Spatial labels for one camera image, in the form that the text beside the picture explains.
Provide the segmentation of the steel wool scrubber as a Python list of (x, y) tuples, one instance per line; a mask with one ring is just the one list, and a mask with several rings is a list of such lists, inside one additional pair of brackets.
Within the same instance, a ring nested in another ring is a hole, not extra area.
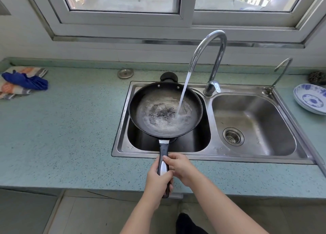
[(310, 84), (325, 86), (326, 85), (326, 73), (322, 71), (313, 71), (308, 74), (307, 81)]

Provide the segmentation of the striped orange grey cloth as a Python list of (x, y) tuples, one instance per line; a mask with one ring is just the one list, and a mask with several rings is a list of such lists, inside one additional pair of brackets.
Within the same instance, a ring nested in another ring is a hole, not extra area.
[[(39, 76), (44, 79), (44, 76), (47, 74), (48, 70), (42, 67), (24, 67), (24, 66), (13, 66), (7, 69), (4, 72), (12, 73), (13, 70), (16, 70), (20, 73), (26, 73), (28, 77)], [(14, 86), (11, 83), (6, 82), (2, 78), (2, 73), (0, 73), (0, 99), (11, 100), (17, 95), (29, 95), (31, 92), (36, 90), (25, 89), (20, 86)]]

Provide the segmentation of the metal sink drain strainer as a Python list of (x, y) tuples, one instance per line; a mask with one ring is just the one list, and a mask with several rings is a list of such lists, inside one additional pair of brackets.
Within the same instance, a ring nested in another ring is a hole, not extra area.
[(232, 146), (241, 146), (244, 144), (245, 137), (243, 133), (233, 127), (225, 128), (223, 131), (223, 138)]

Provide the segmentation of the black frying pan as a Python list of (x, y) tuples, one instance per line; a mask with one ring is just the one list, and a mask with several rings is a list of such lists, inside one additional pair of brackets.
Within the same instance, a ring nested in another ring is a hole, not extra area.
[(165, 72), (160, 81), (150, 83), (134, 93), (128, 104), (128, 114), (134, 125), (158, 139), (160, 154), (158, 174), (169, 171), (163, 161), (173, 139), (184, 136), (197, 127), (202, 119), (203, 106), (199, 96), (186, 88), (179, 115), (176, 116), (184, 85), (173, 72)]

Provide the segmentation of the stainless steel double sink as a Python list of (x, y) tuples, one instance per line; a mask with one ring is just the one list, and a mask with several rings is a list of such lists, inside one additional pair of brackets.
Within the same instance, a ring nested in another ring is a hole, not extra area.
[[(153, 82), (130, 83), (122, 117), (112, 149), (114, 157), (155, 158), (157, 138), (139, 130), (128, 114), (134, 93)], [(264, 86), (222, 84), (221, 93), (203, 94), (205, 84), (190, 83), (203, 106), (202, 119), (195, 129), (173, 139), (168, 151), (190, 160), (281, 164), (316, 164), (316, 153), (278, 93), (262, 94)], [(244, 144), (232, 146), (223, 138), (225, 128), (240, 130)]]

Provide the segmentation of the person's right forearm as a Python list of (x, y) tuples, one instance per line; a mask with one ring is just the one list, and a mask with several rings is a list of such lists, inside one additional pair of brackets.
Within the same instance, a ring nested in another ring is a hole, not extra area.
[(269, 234), (203, 174), (181, 181), (193, 191), (217, 234)]

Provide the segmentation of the person's left forearm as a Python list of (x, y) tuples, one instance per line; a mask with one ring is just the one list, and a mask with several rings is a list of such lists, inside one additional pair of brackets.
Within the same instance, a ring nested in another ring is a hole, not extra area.
[(149, 234), (154, 212), (160, 206), (161, 199), (151, 201), (141, 198), (119, 234)]

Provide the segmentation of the blue cloth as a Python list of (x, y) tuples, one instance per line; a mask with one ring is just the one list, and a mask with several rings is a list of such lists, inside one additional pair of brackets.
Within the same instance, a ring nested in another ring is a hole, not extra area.
[(6, 82), (11, 83), (14, 86), (20, 86), (25, 89), (36, 91), (45, 91), (48, 89), (48, 81), (36, 75), (28, 77), (26, 73), (20, 73), (13, 70), (12, 73), (4, 72), (1, 76)]

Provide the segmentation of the person's dark trouser leg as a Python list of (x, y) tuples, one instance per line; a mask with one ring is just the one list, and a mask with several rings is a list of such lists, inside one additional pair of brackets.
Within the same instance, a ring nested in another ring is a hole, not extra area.
[(208, 234), (203, 228), (194, 224), (190, 216), (180, 213), (176, 220), (176, 234)]

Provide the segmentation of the tall chrome kitchen faucet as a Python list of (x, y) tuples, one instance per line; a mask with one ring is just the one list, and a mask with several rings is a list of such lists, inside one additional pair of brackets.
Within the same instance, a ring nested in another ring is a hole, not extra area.
[(223, 55), (226, 50), (227, 45), (227, 36), (224, 31), (222, 30), (215, 30), (211, 32), (209, 35), (207, 35), (201, 43), (198, 45), (197, 49), (195, 50), (192, 59), (190, 60), (188, 72), (192, 73), (197, 65), (197, 61), (200, 58), (201, 54), (205, 50), (205, 48), (212, 42), (214, 39), (219, 38), (220, 39), (220, 48), (216, 57), (216, 60), (214, 62), (213, 69), (211, 71), (210, 77), (208, 79), (208, 82), (206, 84), (206, 87), (203, 91), (203, 94), (207, 97), (211, 97), (214, 92), (221, 93), (221, 89), (219, 86), (219, 83), (215, 80), (215, 76), (217, 74), (218, 68), (221, 64)]

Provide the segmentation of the person's right hand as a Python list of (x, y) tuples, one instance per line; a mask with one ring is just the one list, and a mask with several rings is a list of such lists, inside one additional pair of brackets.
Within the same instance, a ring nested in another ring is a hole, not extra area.
[(163, 161), (174, 171), (174, 175), (190, 189), (201, 178), (201, 172), (183, 154), (170, 153), (163, 156)]

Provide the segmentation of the white window frame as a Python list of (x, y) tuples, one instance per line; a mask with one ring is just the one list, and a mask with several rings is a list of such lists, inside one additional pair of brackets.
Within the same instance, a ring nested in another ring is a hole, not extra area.
[(31, 0), (57, 41), (190, 45), (222, 30), (231, 46), (304, 47), (326, 0)]

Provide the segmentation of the person's left hand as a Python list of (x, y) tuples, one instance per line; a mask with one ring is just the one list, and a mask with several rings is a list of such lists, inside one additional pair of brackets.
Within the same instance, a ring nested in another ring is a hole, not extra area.
[(153, 210), (156, 210), (161, 202), (161, 198), (165, 195), (168, 183), (173, 183), (173, 178), (167, 178), (167, 173), (152, 177), (152, 166), (147, 173), (146, 184), (141, 201), (145, 202)]

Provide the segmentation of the blue white patterned plate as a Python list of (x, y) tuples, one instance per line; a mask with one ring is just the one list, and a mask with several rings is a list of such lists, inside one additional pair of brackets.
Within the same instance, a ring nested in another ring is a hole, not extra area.
[(304, 105), (326, 113), (326, 88), (313, 84), (300, 84), (294, 88), (293, 94)]
[(298, 99), (296, 99), (296, 98), (295, 98), (295, 101), (297, 102), (297, 104), (298, 104), (299, 106), (301, 106), (302, 108), (304, 108), (305, 110), (307, 110), (307, 111), (309, 111), (309, 112), (311, 112), (311, 113), (326, 116), (326, 113), (316, 111), (316, 110), (314, 110), (314, 109), (312, 109), (312, 108), (310, 108), (310, 107), (304, 105), (302, 102), (300, 102), (300, 101), (299, 101)]

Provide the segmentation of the running water stream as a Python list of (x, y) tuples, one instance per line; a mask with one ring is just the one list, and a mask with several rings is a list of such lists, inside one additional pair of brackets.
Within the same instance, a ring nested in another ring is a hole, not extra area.
[(183, 99), (184, 99), (185, 91), (186, 91), (188, 82), (190, 80), (191, 74), (192, 74), (192, 72), (190, 72), (190, 71), (187, 73), (187, 76), (186, 76), (186, 79), (185, 79), (185, 83), (184, 83), (184, 87), (183, 87), (183, 90), (182, 90), (182, 93), (181, 93), (181, 98), (180, 98), (179, 105), (178, 105), (178, 108), (177, 108), (176, 116), (179, 115), (179, 112), (180, 112), (180, 109), (181, 109), (181, 105), (182, 105), (182, 102), (183, 102)]

